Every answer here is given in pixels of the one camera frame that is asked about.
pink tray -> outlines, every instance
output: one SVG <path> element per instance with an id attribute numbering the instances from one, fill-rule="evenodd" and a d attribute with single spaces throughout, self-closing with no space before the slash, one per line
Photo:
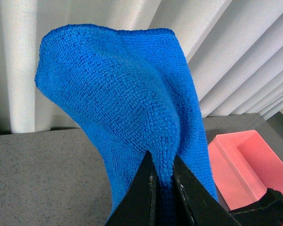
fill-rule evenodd
<path id="1" fill-rule="evenodd" d="M 217 135 L 208 145 L 216 186 L 231 210 L 283 194 L 283 162 L 254 130 Z"/>

black object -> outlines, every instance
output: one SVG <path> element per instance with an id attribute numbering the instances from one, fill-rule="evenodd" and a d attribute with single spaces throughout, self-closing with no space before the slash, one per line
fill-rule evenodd
<path id="1" fill-rule="evenodd" d="M 173 173 L 178 226 L 283 226 L 279 191 L 269 188 L 259 201 L 227 212 L 178 156 Z M 129 191 L 105 226 L 154 226 L 157 186 L 152 156 L 147 152 Z"/>

gray countertop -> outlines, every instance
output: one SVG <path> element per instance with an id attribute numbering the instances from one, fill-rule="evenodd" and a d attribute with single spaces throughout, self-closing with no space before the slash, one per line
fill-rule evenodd
<path id="1" fill-rule="evenodd" d="M 258 114 L 205 118 L 216 134 L 255 129 L 283 161 L 283 140 Z M 102 226 L 110 185 L 81 129 L 0 136 L 0 226 Z"/>

white vertical blinds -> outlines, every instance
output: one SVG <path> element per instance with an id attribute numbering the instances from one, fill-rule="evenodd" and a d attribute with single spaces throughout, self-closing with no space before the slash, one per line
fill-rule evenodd
<path id="1" fill-rule="evenodd" d="M 85 23 L 172 29 L 203 117 L 283 108 L 283 0 L 0 0 L 0 131 L 78 126 L 33 79 L 42 37 Z"/>

blue towel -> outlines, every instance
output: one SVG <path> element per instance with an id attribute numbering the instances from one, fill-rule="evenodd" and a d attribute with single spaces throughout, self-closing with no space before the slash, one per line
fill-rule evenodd
<path id="1" fill-rule="evenodd" d="M 158 225 L 175 224 L 176 154 L 217 199 L 197 94 L 173 31 L 60 27 L 41 42 L 35 83 L 100 152 L 111 185 L 112 212 L 147 150 L 160 183 Z"/>

